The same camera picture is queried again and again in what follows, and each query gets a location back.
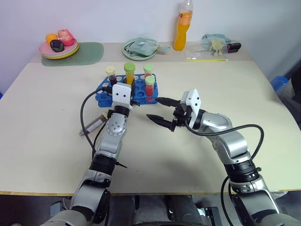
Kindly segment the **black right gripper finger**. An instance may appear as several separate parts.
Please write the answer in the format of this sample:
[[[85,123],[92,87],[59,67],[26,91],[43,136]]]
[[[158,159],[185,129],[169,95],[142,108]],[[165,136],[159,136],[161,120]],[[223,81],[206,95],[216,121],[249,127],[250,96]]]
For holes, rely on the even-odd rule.
[[[173,123],[171,121],[167,121],[163,117],[158,116],[158,115],[146,114],[146,116],[151,121],[153,121],[154,123],[156,123],[157,125],[165,127],[167,129],[169,129],[170,131],[174,132],[175,126],[173,125]]]
[[[180,104],[180,100],[174,100],[167,97],[158,97],[156,98],[156,101],[162,105],[168,106],[168,107],[177,107]]]

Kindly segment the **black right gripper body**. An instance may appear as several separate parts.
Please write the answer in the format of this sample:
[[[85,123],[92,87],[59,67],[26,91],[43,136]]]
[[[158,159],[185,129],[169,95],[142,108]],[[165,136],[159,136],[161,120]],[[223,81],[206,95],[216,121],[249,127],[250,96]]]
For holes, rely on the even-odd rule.
[[[175,102],[174,118],[172,120],[172,128],[183,127],[185,122],[189,120],[191,116],[191,106],[181,103],[180,100]]]

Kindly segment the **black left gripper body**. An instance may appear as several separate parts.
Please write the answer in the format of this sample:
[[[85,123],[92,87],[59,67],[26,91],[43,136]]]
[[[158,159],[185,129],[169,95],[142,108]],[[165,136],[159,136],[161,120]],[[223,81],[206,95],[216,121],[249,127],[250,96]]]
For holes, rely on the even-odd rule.
[[[135,81],[133,81],[131,84],[127,84],[126,80],[123,81],[118,81],[117,82],[118,85],[125,85],[126,87],[130,87],[131,88],[131,93],[130,93],[130,99],[133,100],[135,97],[135,92],[136,92],[136,84]]]

